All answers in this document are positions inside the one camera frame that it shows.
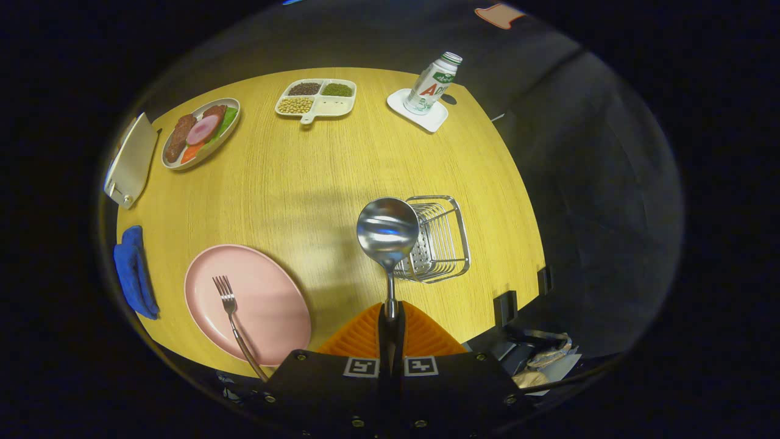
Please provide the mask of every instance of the round table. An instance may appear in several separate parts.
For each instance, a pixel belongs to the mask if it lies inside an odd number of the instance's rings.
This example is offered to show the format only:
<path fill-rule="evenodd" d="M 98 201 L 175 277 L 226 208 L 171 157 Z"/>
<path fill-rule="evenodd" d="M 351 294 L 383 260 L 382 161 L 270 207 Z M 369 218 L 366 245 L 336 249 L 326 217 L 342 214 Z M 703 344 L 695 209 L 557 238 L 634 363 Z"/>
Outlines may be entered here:
<path fill-rule="evenodd" d="M 357 84 L 353 111 L 310 126 L 279 116 L 286 86 L 304 78 Z M 217 244 L 242 244 L 274 259 L 298 285 L 311 314 L 309 349 L 386 295 L 385 275 L 356 239 L 371 200 L 451 195 L 463 212 L 471 267 L 437 284 L 396 282 L 399 300 L 426 312 L 463 343 L 495 324 L 492 299 L 516 290 L 522 307 L 538 294 L 544 253 L 534 211 L 497 130 L 467 89 L 453 84 L 449 117 L 428 133 L 393 112 L 386 98 L 417 75 L 364 68 L 273 73 L 203 93 L 153 123 L 160 130 L 147 185 L 119 209 L 117 240 L 133 225 L 144 247 L 159 318 L 140 316 L 152 339 L 195 362 L 254 377 L 249 364 L 200 331 L 184 299 L 193 258 Z M 176 172 L 160 160 L 178 118 L 218 98 L 242 115 L 230 138 L 197 166 Z"/>

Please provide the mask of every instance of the blue towel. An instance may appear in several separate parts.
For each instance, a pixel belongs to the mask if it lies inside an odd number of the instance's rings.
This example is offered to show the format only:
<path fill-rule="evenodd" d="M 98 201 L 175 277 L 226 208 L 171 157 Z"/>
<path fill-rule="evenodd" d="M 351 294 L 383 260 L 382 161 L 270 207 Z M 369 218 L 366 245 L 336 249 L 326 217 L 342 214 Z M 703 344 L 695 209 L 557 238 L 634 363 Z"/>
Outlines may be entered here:
<path fill-rule="evenodd" d="M 160 309 L 152 297 L 149 273 L 144 260 L 141 226 L 132 226 L 122 234 L 122 243 L 114 247 L 114 263 L 122 292 L 130 308 L 148 319 L 156 320 Z"/>

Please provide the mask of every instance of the bottle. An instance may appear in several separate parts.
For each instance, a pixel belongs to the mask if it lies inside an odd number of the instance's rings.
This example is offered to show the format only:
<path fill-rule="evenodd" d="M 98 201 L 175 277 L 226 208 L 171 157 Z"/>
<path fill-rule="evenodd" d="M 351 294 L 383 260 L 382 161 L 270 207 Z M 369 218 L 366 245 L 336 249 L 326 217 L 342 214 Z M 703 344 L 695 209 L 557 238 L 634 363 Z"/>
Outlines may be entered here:
<path fill-rule="evenodd" d="M 423 70 L 409 96 L 404 99 L 403 106 L 414 114 L 428 114 L 434 103 L 455 80 L 455 73 L 462 61 L 463 58 L 458 55 L 444 52 L 439 59 Z"/>

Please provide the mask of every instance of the ham slice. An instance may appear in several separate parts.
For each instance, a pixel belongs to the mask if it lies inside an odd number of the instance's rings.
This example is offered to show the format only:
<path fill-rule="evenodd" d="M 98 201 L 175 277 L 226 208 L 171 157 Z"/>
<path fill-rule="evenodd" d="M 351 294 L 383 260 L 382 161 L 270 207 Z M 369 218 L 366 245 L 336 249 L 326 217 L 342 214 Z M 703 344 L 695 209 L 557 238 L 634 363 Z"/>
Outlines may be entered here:
<path fill-rule="evenodd" d="M 206 116 L 196 123 L 190 133 L 187 134 L 187 144 L 197 145 L 202 141 L 206 141 L 214 135 L 214 132 L 219 128 L 219 117 L 216 115 Z"/>
<path fill-rule="evenodd" d="M 222 119 L 225 118 L 226 111 L 228 111 L 227 105 L 214 105 L 213 107 L 203 112 L 203 117 L 211 116 L 213 114 L 219 118 L 219 123 L 222 124 Z"/>

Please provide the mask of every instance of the wire basket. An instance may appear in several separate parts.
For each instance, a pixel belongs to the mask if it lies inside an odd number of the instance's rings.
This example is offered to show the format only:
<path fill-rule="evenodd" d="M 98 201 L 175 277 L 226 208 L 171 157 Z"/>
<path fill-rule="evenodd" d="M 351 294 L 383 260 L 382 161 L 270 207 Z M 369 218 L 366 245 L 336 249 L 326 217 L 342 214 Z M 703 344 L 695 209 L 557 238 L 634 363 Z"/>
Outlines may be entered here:
<path fill-rule="evenodd" d="M 409 257 L 395 266 L 395 277 L 433 284 L 468 271 L 469 242 L 455 199 L 448 195 L 423 195 L 406 202 L 420 221 L 420 236 Z"/>

